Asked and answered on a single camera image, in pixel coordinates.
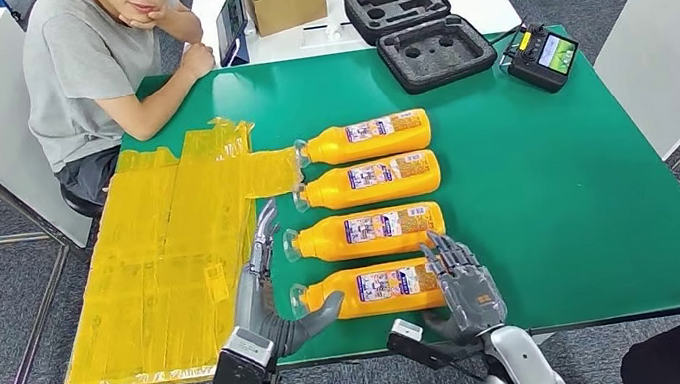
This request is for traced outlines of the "person's right hand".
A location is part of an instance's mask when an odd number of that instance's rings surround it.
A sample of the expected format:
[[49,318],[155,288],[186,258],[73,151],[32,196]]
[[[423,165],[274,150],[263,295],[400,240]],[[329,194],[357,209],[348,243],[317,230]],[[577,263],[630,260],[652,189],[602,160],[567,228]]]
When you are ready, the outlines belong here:
[[182,55],[179,70],[192,80],[198,80],[206,75],[214,65],[214,54],[211,47],[203,43],[190,44]]

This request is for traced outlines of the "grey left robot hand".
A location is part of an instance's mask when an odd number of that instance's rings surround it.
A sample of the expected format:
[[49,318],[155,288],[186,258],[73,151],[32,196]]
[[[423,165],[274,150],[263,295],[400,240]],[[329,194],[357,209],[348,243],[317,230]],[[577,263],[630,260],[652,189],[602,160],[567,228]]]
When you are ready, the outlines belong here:
[[285,319],[277,313],[270,271],[277,213],[276,200],[270,198],[258,214],[251,252],[238,278],[234,325],[273,342],[274,353],[283,358],[337,320],[345,295],[332,292],[320,308],[300,319]]

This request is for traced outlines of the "person's left hand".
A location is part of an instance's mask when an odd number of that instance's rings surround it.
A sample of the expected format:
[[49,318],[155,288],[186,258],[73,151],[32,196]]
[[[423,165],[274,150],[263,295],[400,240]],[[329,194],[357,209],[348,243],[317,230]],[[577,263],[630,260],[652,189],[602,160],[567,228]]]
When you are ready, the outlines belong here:
[[152,8],[145,14],[127,14],[120,13],[118,18],[125,25],[136,29],[153,29],[154,27],[160,26],[160,24],[165,23],[167,20],[168,7],[159,6],[158,8]]

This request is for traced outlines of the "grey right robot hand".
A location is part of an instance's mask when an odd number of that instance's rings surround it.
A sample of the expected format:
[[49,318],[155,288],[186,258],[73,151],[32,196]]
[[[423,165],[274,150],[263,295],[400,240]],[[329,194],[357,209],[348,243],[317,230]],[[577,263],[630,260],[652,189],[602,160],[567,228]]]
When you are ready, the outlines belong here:
[[467,245],[449,235],[428,231],[432,245],[421,244],[427,264],[436,275],[448,313],[425,310],[425,325],[445,339],[468,344],[502,326],[507,305],[487,267]]

